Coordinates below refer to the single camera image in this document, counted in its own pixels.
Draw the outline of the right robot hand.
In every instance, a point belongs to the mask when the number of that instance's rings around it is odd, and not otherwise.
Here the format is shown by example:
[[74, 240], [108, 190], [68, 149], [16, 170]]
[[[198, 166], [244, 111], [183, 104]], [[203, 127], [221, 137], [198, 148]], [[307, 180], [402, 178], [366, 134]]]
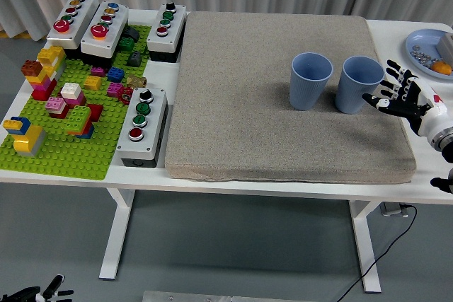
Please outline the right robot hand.
[[386, 72], [397, 82], [381, 81], [381, 96], [362, 94], [362, 99], [388, 115], [408, 120], [411, 129], [420, 137], [435, 139], [452, 133], [452, 116], [441, 97], [411, 70], [403, 69], [392, 60]]

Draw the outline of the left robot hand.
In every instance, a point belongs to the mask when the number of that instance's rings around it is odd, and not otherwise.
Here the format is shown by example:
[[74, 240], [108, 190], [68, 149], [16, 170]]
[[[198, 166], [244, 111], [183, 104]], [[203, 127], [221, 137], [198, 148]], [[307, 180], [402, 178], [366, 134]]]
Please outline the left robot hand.
[[35, 301], [72, 301], [71, 296], [74, 291], [71, 289], [60, 290], [60, 286], [64, 281], [65, 276], [58, 274], [50, 282], [44, 291], [41, 291], [39, 286], [29, 286], [14, 294], [4, 294], [1, 301], [14, 301], [14, 302], [35, 302]]

